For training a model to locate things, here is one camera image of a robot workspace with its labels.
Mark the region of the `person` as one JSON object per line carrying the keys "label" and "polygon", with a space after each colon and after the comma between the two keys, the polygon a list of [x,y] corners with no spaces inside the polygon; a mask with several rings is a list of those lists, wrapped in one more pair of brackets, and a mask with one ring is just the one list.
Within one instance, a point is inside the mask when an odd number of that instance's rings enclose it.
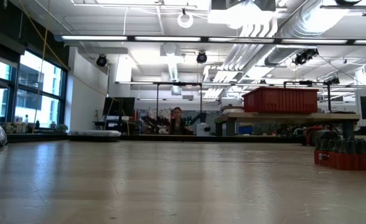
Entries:
{"label": "person", "polygon": [[170,120],[170,134],[172,135],[184,135],[186,129],[181,117],[181,108],[176,107],[173,109],[174,117]]}

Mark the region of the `white appliance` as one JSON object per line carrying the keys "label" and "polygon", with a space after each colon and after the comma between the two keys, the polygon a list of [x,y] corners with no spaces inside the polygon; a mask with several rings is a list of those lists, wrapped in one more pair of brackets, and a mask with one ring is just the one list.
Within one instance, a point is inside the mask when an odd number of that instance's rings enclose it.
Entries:
{"label": "white appliance", "polygon": [[211,136],[211,125],[208,123],[198,123],[196,125],[196,136],[198,137]]}

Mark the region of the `black beam with light strips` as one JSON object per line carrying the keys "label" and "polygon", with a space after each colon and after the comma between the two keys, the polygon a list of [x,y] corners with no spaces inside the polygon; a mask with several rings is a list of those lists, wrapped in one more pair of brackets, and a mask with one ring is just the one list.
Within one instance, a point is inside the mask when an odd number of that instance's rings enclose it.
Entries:
{"label": "black beam with light strips", "polygon": [[294,39],[279,37],[206,37],[155,35],[55,35],[58,42],[181,42],[212,44],[270,44],[270,45],[358,45],[366,39]]}

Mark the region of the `white flat tray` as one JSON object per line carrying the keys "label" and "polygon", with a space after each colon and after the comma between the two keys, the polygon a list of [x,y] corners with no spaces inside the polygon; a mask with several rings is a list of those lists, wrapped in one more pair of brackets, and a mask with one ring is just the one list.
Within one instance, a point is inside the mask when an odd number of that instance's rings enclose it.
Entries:
{"label": "white flat tray", "polygon": [[92,137],[120,137],[119,131],[113,130],[72,130],[68,133],[69,136],[92,136]]}

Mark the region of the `red plastic crate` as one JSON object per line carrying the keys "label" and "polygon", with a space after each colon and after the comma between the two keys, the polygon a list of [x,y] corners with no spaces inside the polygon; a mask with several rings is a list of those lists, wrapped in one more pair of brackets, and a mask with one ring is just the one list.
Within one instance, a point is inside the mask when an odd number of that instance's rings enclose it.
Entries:
{"label": "red plastic crate", "polygon": [[311,114],[318,111],[315,89],[259,87],[242,96],[245,112]]}

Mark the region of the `wooden workbench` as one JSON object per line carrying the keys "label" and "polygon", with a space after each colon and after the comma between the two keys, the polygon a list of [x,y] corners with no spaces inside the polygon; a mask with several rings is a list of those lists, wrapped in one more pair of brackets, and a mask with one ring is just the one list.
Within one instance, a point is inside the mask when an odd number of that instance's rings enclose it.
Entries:
{"label": "wooden workbench", "polygon": [[223,124],[226,125],[225,136],[236,135],[236,123],[281,123],[281,124],[340,124],[344,138],[354,137],[354,125],[360,120],[359,114],[311,113],[311,114],[269,114],[269,113],[226,113],[214,120],[216,136],[223,136]]}

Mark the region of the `white ceiling unit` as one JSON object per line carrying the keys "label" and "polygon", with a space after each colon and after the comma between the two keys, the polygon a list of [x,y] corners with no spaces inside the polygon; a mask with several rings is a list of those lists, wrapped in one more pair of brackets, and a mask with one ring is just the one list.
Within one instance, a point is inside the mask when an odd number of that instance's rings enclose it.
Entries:
{"label": "white ceiling unit", "polygon": [[276,8],[275,0],[211,0],[208,23],[224,24],[231,29],[250,24],[268,24]]}

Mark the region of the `grey and red clamp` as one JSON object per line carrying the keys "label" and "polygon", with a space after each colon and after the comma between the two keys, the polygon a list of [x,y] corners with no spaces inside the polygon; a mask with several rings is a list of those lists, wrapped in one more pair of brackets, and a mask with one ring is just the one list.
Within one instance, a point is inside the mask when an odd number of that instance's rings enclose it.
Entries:
{"label": "grey and red clamp", "polygon": [[315,125],[304,129],[301,143],[303,146],[315,146],[317,139],[340,139],[337,129],[333,126]]}

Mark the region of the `large glass window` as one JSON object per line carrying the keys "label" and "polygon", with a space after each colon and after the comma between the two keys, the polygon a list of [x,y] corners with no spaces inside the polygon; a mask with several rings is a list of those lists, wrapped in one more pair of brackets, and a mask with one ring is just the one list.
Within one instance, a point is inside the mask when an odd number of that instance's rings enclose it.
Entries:
{"label": "large glass window", "polygon": [[26,51],[19,63],[0,58],[0,122],[54,129],[63,122],[66,72]]}

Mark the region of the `red bit holder block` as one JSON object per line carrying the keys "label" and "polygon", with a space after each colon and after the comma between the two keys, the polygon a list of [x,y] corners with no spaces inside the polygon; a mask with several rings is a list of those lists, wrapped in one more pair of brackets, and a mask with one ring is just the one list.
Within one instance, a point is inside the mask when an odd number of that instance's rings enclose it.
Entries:
{"label": "red bit holder block", "polygon": [[316,138],[314,163],[339,170],[366,171],[366,140]]}

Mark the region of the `black gantry frame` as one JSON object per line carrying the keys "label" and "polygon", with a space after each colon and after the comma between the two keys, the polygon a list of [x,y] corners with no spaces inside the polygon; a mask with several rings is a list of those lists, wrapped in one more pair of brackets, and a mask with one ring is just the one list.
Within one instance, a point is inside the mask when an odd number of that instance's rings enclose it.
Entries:
{"label": "black gantry frame", "polygon": [[[159,97],[159,88],[161,85],[171,85],[172,87],[176,86],[176,87],[183,87],[183,86],[199,86],[200,90],[203,89],[203,84],[202,83],[195,83],[195,82],[155,82],[155,85],[157,87],[157,95],[156,95],[156,114],[155,114],[155,124],[153,126],[153,130],[155,134],[160,134],[160,127],[159,126],[165,126],[167,128],[167,134],[170,134],[170,121],[166,122],[166,124],[164,124],[162,121],[159,121],[159,117],[158,117],[158,113],[159,113],[159,101],[160,101],[160,97]],[[187,122],[184,120],[182,112],[183,110],[181,109],[181,117],[182,117],[182,121],[184,123],[185,129],[186,129],[186,134],[184,134],[183,136],[193,136],[194,132],[192,130],[190,130],[189,128],[187,128],[187,126],[191,126],[192,124],[194,124],[194,122],[196,122],[199,118],[202,119],[203,118],[203,97],[200,96],[200,100],[199,100],[199,114],[191,121]]]}
{"label": "black gantry frame", "polygon": [[294,85],[306,85],[308,87],[312,87],[314,84],[326,85],[326,88],[327,88],[327,106],[328,106],[329,112],[330,113],[332,112],[332,108],[331,108],[331,86],[340,84],[340,81],[339,81],[338,78],[332,78],[332,79],[330,79],[326,82],[313,82],[311,80],[285,81],[285,82],[283,82],[283,87],[286,88],[288,83],[291,83],[291,84],[294,84]]}

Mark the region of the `silver ventilation duct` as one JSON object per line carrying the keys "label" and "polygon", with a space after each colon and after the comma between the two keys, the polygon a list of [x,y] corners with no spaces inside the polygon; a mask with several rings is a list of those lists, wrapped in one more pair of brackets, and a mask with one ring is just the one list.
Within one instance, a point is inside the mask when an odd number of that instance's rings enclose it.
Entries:
{"label": "silver ventilation duct", "polygon": [[[345,9],[323,9],[322,0],[308,0],[293,16],[278,30],[277,37],[285,38],[320,38],[330,28],[334,27],[347,13]],[[299,49],[275,47],[264,59],[267,66],[274,67],[284,62]]]}

